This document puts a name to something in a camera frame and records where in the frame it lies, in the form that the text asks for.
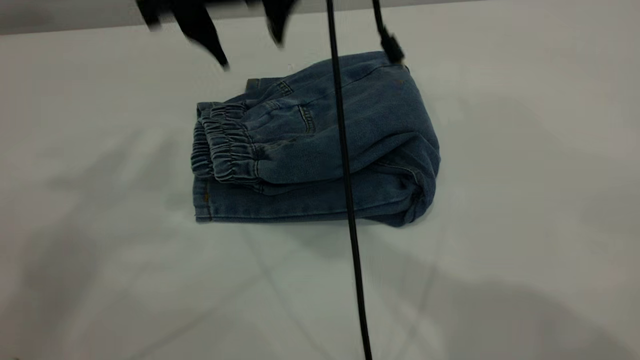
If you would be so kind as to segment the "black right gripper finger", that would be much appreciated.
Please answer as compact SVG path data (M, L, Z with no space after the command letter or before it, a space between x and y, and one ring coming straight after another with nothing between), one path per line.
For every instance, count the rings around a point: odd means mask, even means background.
M285 46L285 30L297 0L263 0L267 29L278 47Z
M185 37L207 50L222 68L229 67L217 29L203 0L174 0L173 16Z

